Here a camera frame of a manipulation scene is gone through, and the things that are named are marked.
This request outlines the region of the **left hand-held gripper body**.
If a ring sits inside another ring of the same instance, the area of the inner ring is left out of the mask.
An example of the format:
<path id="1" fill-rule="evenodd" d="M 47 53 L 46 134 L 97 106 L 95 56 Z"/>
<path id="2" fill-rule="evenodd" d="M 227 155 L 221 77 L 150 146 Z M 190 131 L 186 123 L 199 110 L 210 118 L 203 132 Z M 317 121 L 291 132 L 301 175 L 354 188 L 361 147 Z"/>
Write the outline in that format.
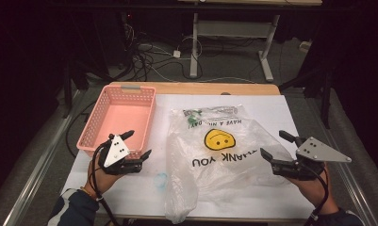
<path id="1" fill-rule="evenodd" d="M 140 172 L 142 163 L 138 164 L 138 159 L 128 159 L 128 155 L 130 155 L 130 150 L 120 135 L 110 135 L 109 141 L 100 151 L 98 164 L 106 174 L 111 175 Z"/>

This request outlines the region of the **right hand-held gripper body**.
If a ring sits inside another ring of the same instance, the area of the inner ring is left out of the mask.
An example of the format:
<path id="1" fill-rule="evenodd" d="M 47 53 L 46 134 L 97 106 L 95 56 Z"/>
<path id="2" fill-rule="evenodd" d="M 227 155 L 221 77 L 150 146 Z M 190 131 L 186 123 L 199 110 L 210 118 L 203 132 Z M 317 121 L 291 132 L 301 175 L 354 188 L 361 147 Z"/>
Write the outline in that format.
<path id="1" fill-rule="evenodd" d="M 297 146 L 295 160 L 284 161 L 273 158 L 271 169 L 274 175 L 312 181 L 323 172 L 325 162 L 351 163 L 352 159 L 316 138 L 309 137 L 304 138 L 301 146 Z"/>

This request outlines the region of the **pink plastic basket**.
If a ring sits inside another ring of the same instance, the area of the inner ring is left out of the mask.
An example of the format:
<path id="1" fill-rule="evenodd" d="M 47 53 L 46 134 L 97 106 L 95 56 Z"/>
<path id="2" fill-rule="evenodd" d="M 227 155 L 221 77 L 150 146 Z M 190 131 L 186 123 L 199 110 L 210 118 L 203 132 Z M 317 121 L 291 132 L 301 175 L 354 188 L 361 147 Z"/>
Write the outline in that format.
<path id="1" fill-rule="evenodd" d="M 103 87 L 76 147 L 92 156 L 110 134 L 121 135 L 134 130 L 125 143 L 128 159 L 139 159 L 147 146 L 156 108 L 156 89 L 133 85 Z"/>

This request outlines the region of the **clear plastic bag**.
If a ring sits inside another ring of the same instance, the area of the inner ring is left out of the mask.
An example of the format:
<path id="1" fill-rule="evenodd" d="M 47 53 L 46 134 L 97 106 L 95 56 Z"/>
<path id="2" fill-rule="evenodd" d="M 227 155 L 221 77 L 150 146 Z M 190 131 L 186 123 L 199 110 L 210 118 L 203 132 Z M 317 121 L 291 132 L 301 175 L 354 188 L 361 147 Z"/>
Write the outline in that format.
<path id="1" fill-rule="evenodd" d="M 290 160 L 288 150 L 243 105 L 193 108 L 202 118 L 189 124 L 186 109 L 170 112 L 167 135 L 168 183 L 165 215 L 180 223 L 199 201 L 217 202 L 247 186 L 280 186 L 286 180 L 271 171 L 263 148 L 277 160 Z"/>

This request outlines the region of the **person's left hand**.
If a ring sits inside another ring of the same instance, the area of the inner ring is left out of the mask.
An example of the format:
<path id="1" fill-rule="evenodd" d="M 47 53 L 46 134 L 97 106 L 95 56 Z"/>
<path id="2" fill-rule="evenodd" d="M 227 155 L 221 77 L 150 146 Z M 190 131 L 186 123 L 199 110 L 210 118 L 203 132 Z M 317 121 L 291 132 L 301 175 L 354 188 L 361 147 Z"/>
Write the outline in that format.
<path id="1" fill-rule="evenodd" d="M 95 162 L 90 161 L 84 191 L 93 199 L 96 199 L 97 194 L 107 192 L 120 178 L 122 178 L 122 175 L 106 174 L 98 165 L 98 159 L 95 159 Z"/>

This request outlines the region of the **person's right hand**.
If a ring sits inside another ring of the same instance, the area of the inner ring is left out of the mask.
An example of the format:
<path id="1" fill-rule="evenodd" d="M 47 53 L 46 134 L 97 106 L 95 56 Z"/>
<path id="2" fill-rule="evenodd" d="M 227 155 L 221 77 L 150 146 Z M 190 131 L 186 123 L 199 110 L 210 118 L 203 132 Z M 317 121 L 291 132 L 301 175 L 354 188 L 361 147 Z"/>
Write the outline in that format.
<path id="1" fill-rule="evenodd" d="M 305 198 L 310 201 L 315 207 L 318 207 L 324 198 L 325 190 L 321 182 L 316 179 L 314 181 L 299 181 L 288 178 L 290 182 L 296 185 Z M 327 201 L 321 207 L 321 215 L 334 214 L 339 210 L 332 194 L 329 194 Z"/>

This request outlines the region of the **white board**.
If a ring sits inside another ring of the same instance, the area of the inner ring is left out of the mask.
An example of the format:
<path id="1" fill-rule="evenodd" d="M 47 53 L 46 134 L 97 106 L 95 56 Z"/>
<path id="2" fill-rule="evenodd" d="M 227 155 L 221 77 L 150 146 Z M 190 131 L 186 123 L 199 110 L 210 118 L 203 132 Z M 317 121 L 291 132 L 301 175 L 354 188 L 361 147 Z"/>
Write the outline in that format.
<path id="1" fill-rule="evenodd" d="M 155 117 L 148 147 L 150 158 L 139 173 L 126 175 L 105 195 L 113 214 L 120 218 L 166 218 L 168 183 L 167 135 L 173 109 L 193 109 L 223 105 L 243 105 L 250 117 L 260 123 L 291 154 L 295 147 L 278 136 L 281 129 L 295 130 L 288 104 L 282 95 L 225 96 L 173 95 L 156 97 Z M 288 180 L 280 186 L 247 186 L 236 196 L 217 202 L 199 201 L 185 219 L 250 221 L 295 221 L 308 217 L 313 207 Z"/>

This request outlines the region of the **black stand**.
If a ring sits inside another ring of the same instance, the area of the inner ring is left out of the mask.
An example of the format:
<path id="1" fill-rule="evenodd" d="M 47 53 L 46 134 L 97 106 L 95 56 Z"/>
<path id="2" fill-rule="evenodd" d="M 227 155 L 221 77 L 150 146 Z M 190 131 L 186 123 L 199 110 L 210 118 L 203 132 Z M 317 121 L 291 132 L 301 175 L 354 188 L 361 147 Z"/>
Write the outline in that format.
<path id="1" fill-rule="evenodd" d="M 326 129 L 329 125 L 330 94 L 332 87 L 332 72 L 323 69 L 314 69 L 303 75 L 283 83 L 278 87 L 280 91 L 290 87 L 304 89 L 305 98 L 320 97 L 320 119 Z"/>
<path id="2" fill-rule="evenodd" d="M 71 112 L 73 105 L 72 84 L 77 89 L 87 90 L 89 83 L 86 76 L 86 65 L 78 60 L 65 62 L 63 67 L 63 90 L 64 90 L 64 113 L 63 118 L 66 119 Z"/>

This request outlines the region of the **white metal desk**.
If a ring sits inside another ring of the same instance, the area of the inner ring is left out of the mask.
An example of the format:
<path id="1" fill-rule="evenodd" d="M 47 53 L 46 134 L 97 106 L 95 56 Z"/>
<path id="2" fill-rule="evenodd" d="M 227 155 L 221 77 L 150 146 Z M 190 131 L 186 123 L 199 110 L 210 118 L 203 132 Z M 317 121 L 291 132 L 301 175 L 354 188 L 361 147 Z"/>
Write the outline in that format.
<path id="1" fill-rule="evenodd" d="M 210 6 L 221 7 L 222 5 L 232 5 L 233 7 L 319 7 L 322 0 L 178 0 L 179 2 L 188 3 L 191 7 Z M 200 71 L 198 58 L 203 51 L 203 46 L 199 42 L 199 36 L 205 37 L 239 37 L 239 38 L 261 38 L 265 39 L 265 47 L 258 52 L 258 60 L 262 68 L 265 79 L 268 82 L 273 81 L 271 68 L 267 60 L 271 43 L 277 29 L 280 14 L 274 13 L 269 22 L 237 22 L 232 19 L 221 20 L 200 20 L 197 12 L 193 13 L 192 21 L 192 45 L 190 54 L 190 78 L 198 78 Z"/>

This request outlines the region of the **metal rail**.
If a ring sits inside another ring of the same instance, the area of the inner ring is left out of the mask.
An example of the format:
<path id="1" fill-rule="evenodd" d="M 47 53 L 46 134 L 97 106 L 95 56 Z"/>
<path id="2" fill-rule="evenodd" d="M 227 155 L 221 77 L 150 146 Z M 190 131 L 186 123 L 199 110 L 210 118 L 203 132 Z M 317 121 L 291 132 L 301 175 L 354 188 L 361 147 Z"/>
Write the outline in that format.
<path id="1" fill-rule="evenodd" d="M 320 117 L 320 100 L 306 98 L 318 125 L 316 131 L 309 134 L 321 135 L 329 145 L 353 160 L 350 164 L 331 164 L 334 197 L 342 206 L 354 210 L 367 226 L 378 226 L 378 169 L 354 131 L 337 96 L 333 95 L 330 99 L 329 127 L 326 127 Z"/>
<path id="2" fill-rule="evenodd" d="M 72 108 L 62 116 L 55 129 L 55 134 L 49 141 L 49 144 L 42 151 L 35 168 L 32 170 L 27 182 L 22 189 L 18 199 L 8 213 L 2 226 L 18 226 L 25 216 L 28 207 L 32 203 L 41 182 L 48 171 L 54 156 L 56 154 L 56 147 L 62 137 L 62 134 L 67 130 L 73 118 L 73 113 L 76 111 L 76 106 L 79 105 L 85 96 L 85 91 L 76 90 L 72 98 Z"/>

